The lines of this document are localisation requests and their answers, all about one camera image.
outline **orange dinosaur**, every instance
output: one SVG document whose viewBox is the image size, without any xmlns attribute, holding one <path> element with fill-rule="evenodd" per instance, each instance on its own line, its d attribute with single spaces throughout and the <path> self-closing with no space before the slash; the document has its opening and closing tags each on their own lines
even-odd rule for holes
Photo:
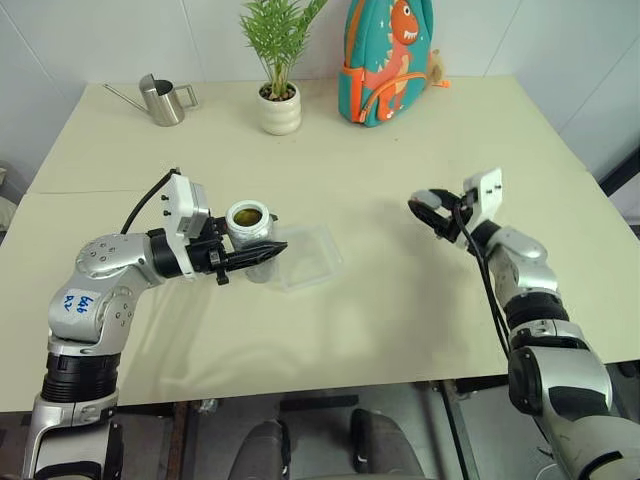
<svg viewBox="0 0 640 480">
<path fill-rule="evenodd" d="M 418 19 L 406 0 L 394 0 L 393 6 L 389 8 L 391 9 L 391 33 L 389 34 L 391 50 L 387 52 L 384 68 L 380 65 L 377 72 L 365 71 L 364 85 L 371 90 L 409 71 L 411 53 L 407 45 L 414 43 L 420 33 Z M 403 107 L 402 97 L 406 86 L 407 81 L 396 82 L 380 93 L 378 120 L 389 120 L 397 110 Z"/>
</svg>

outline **handwritten label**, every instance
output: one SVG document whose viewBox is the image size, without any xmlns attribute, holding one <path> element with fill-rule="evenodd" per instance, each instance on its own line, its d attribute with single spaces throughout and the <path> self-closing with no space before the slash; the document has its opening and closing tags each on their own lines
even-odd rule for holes
<svg viewBox="0 0 640 480">
<path fill-rule="evenodd" d="M 71 289 L 62 297 L 62 306 L 69 313 L 79 313 L 81 315 L 90 313 L 96 300 L 100 298 L 98 292 L 87 290 Z"/>
</svg>

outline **table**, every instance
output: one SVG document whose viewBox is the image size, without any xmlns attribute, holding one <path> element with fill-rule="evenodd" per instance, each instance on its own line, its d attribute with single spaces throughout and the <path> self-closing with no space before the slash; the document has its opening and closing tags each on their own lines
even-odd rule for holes
<svg viewBox="0 0 640 480">
<path fill-rule="evenodd" d="M 98 86 L 85 91 L 0 247 L 0 410 L 31 408 L 47 305 L 80 247 L 119 230 L 175 165 L 217 215 L 255 198 L 283 226 L 326 225 L 345 268 L 291 293 L 242 272 L 225 287 L 174 279 L 145 293 L 122 404 L 504 373 L 474 259 L 405 203 L 418 188 L 460 191 L 494 166 L 505 185 L 496 221 L 548 248 L 566 308 L 602 360 L 640 357 L 637 240 L 513 78 L 454 79 L 375 129 L 337 115 L 334 82 L 303 82 L 303 126 L 287 137 L 259 131 L 255 84 L 195 88 L 202 107 L 168 129 Z M 151 202 L 131 231 L 161 226 L 160 210 Z"/>
</svg>

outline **backpack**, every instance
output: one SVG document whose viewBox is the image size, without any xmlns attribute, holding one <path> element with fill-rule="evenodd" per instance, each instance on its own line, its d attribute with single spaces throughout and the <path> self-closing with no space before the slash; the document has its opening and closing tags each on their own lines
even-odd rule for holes
<svg viewBox="0 0 640 480">
<path fill-rule="evenodd" d="M 431 0 L 352 0 L 340 113 L 373 127 L 406 110 L 427 86 L 432 35 Z"/>
</svg>

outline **white flower pot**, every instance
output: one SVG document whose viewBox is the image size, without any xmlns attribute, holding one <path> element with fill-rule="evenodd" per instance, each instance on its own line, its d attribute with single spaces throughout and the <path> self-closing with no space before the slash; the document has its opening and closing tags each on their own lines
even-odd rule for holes
<svg viewBox="0 0 640 480">
<path fill-rule="evenodd" d="M 300 105 L 300 89 L 293 83 L 295 95 L 283 102 L 273 102 L 260 95 L 258 90 L 258 108 L 260 110 L 260 126 L 272 135 L 287 135 L 295 132 L 302 123 L 302 107 Z"/>
</svg>

